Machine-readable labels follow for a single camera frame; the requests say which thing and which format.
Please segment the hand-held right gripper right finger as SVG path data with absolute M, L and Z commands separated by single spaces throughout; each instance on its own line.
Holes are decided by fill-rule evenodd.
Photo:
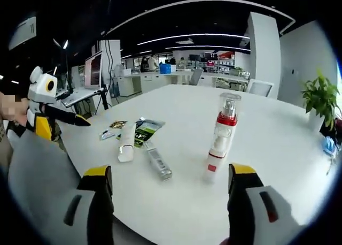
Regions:
M 289 244 L 305 228 L 290 203 L 247 165 L 229 164 L 228 244 Z

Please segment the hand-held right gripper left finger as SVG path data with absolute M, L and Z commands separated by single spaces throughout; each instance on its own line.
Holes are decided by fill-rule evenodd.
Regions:
M 62 209 L 61 243 L 114 244 L 112 195 L 111 167 L 88 169 Z

